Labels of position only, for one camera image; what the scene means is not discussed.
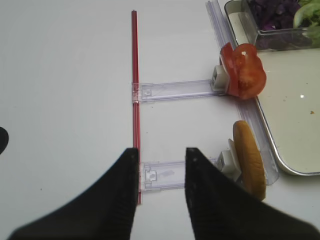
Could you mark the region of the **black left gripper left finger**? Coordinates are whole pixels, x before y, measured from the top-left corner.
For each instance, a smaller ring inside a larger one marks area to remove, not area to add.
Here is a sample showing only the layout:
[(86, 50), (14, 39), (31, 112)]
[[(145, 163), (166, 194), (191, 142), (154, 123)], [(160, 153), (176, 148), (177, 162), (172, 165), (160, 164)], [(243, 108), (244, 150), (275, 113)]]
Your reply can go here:
[(139, 153), (127, 148), (86, 191), (17, 228), (11, 240), (128, 240), (139, 192)]

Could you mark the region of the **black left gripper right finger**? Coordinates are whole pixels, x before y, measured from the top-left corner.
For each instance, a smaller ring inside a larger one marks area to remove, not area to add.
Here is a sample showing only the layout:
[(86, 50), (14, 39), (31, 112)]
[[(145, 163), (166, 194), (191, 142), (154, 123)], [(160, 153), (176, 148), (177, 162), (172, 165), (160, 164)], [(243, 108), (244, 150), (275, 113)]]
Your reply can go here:
[(185, 198), (197, 240), (318, 240), (313, 225), (256, 199), (198, 149), (185, 153)]

